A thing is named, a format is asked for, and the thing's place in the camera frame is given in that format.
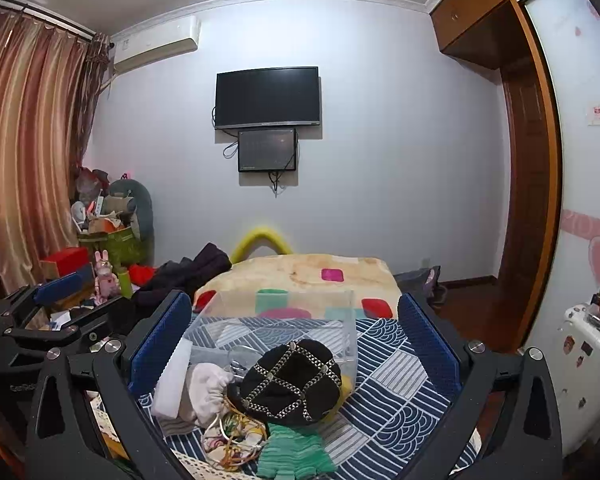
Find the cream drawstring pouch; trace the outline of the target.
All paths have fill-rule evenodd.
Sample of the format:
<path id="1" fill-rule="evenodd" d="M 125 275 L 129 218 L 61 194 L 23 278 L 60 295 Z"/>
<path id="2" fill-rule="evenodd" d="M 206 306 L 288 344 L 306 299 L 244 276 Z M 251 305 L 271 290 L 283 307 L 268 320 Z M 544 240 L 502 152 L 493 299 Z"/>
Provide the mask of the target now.
<path id="1" fill-rule="evenodd" d="M 178 416 L 207 428 L 223 411 L 224 394 L 234 374 L 213 363 L 195 364 L 187 370 Z"/>

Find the white sponge block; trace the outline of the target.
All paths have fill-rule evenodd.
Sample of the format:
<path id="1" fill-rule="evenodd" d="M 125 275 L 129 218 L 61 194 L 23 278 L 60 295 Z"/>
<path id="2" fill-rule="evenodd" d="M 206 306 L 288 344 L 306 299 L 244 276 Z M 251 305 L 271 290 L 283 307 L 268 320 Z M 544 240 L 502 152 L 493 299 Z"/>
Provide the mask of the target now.
<path id="1" fill-rule="evenodd" d="M 192 348 L 193 343 L 182 338 L 166 363 L 152 396 L 151 414 L 155 417 L 178 417 Z"/>

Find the grey green plush chair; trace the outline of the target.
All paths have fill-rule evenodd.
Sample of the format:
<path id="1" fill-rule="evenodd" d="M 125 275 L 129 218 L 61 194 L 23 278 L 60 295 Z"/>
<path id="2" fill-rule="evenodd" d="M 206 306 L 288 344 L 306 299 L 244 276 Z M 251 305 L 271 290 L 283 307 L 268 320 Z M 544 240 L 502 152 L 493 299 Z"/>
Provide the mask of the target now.
<path id="1" fill-rule="evenodd" d="M 109 185 L 108 193 L 124 203 L 122 216 L 130 220 L 134 236 L 144 251 L 142 263 L 152 263 L 155 252 L 154 208 L 148 189 L 140 181 L 124 178 Z"/>

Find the grey bag on floor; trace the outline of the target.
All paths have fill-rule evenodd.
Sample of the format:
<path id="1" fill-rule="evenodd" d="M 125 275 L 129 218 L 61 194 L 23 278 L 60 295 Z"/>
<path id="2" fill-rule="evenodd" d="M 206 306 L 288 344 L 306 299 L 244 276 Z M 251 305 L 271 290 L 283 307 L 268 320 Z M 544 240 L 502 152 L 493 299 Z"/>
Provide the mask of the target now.
<path id="1" fill-rule="evenodd" d="M 448 289 L 439 281 L 441 266 L 426 266 L 414 271 L 394 274 L 393 278 L 401 292 L 420 292 L 431 307 L 440 309 Z"/>

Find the green knitted glove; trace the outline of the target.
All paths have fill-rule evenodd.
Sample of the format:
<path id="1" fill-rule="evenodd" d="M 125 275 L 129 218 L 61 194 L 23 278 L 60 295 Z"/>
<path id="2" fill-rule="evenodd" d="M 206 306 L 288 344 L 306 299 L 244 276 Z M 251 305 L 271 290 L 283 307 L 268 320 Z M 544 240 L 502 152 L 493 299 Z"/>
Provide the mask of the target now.
<path id="1" fill-rule="evenodd" d="M 313 428 L 269 424 L 270 436 L 257 463 L 262 479 L 314 479 L 332 474 L 336 466 Z"/>

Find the yellow curved pillow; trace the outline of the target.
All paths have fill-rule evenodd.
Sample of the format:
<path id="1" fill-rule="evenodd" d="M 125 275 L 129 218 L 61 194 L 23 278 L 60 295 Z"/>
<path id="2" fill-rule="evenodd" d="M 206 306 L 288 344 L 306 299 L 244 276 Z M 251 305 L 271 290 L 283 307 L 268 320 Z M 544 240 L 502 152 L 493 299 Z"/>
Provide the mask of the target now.
<path id="1" fill-rule="evenodd" d="M 271 248 L 276 255 L 291 255 L 292 249 L 279 232 L 267 226 L 257 226 L 249 231 L 230 254 L 231 263 L 240 263 L 250 258 L 261 246 Z"/>

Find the navy white patterned tablecloth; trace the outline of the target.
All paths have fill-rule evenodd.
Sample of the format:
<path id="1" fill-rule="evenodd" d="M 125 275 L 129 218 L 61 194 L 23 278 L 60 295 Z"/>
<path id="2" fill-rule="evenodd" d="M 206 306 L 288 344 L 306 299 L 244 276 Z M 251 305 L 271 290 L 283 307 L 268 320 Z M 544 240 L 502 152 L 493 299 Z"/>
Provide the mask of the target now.
<path id="1" fill-rule="evenodd" d="M 449 407 L 395 320 L 359 318 L 352 394 L 322 425 L 335 479 L 393 479 Z"/>

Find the black wall television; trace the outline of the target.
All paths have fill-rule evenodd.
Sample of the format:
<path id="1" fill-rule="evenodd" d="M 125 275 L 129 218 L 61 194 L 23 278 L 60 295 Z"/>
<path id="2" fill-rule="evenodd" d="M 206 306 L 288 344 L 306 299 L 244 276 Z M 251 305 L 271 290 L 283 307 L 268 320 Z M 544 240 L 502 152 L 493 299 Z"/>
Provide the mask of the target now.
<path id="1" fill-rule="evenodd" d="M 254 68 L 216 75 L 218 129 L 318 126 L 321 84 L 317 66 Z"/>

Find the clear plastic storage box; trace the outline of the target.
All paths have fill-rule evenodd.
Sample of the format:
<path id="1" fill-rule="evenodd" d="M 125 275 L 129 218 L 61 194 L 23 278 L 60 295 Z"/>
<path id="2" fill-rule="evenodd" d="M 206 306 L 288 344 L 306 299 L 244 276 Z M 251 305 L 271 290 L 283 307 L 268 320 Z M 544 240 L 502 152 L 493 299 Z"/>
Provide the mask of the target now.
<path id="1" fill-rule="evenodd" d="M 244 374 L 260 356 L 292 340 L 324 344 L 341 375 L 356 381 L 358 309 L 350 290 L 281 289 L 216 292 L 193 318 L 185 338 L 193 344 L 190 362 L 212 362 Z"/>

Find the white stickered cabinet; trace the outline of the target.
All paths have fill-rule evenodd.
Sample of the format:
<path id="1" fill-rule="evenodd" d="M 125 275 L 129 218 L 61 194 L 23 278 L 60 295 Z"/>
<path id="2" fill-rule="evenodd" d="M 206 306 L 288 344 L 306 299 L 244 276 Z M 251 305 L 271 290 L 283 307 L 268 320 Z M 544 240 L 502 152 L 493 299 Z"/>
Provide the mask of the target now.
<path id="1" fill-rule="evenodd" d="M 526 340 L 542 351 L 562 435 L 562 454 L 600 436 L 600 286 L 551 278 Z"/>

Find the white lace table trim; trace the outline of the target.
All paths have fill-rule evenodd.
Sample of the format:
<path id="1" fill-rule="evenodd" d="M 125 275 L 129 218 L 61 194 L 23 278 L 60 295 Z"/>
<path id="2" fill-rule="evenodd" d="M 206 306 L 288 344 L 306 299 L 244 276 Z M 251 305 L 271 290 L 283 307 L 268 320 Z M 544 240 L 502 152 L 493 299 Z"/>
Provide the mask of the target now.
<path id="1" fill-rule="evenodd" d="M 102 398 L 99 394 L 94 396 L 94 398 L 90 401 L 90 405 L 99 431 L 104 438 L 108 450 L 112 453 L 112 456 L 114 456 L 114 458 L 125 458 L 127 460 L 129 456 L 126 455 L 125 449 L 116 433 L 116 430 L 114 430 L 114 425 L 112 424 L 104 408 Z M 178 451 L 172 451 L 172 454 L 178 459 L 178 461 L 188 471 L 189 475 L 193 479 L 249 479 L 249 476 L 246 474 L 240 474 L 239 472 L 220 471 L 219 469 L 213 468 L 211 465 L 203 462 L 202 460 L 197 460 L 196 458 L 189 457 L 188 455 Z"/>

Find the small black wall monitor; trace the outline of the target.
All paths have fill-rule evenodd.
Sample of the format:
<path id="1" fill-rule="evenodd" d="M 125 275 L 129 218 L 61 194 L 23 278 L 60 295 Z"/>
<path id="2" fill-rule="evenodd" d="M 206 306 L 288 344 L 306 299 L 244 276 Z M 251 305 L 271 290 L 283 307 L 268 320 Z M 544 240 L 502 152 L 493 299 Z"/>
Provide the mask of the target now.
<path id="1" fill-rule="evenodd" d="M 294 128 L 240 130 L 238 171 L 294 171 L 297 169 L 297 144 Z"/>

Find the green cardboard box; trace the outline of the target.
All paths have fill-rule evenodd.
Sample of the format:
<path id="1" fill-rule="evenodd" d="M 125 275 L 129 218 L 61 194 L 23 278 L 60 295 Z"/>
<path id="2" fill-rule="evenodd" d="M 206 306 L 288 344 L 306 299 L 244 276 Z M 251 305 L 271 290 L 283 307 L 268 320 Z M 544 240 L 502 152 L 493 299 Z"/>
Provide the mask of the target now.
<path id="1" fill-rule="evenodd" d="M 106 250 L 109 262 L 115 268 L 143 263 L 147 257 L 146 244 L 134 235 L 131 228 L 111 233 L 79 234 L 78 243 L 87 250 L 91 262 L 95 262 L 95 252 Z"/>

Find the yellow floral cloth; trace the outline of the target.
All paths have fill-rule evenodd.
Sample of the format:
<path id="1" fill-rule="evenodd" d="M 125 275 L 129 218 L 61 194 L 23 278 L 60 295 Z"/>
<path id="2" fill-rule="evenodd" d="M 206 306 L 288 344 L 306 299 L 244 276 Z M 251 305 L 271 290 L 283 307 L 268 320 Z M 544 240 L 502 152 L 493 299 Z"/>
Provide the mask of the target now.
<path id="1" fill-rule="evenodd" d="M 268 444 L 268 427 L 234 407 L 228 399 L 200 439 L 206 461 L 229 472 L 254 462 Z"/>

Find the white air conditioner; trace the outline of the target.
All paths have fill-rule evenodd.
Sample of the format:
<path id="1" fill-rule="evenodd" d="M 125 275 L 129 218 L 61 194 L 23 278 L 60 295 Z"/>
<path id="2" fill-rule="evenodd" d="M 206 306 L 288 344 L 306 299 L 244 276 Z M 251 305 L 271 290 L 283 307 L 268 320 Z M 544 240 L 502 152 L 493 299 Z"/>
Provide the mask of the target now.
<path id="1" fill-rule="evenodd" d="M 129 73 L 167 58 L 195 52 L 200 26 L 200 19 L 189 15 L 124 34 L 114 40 L 114 73 Z"/>

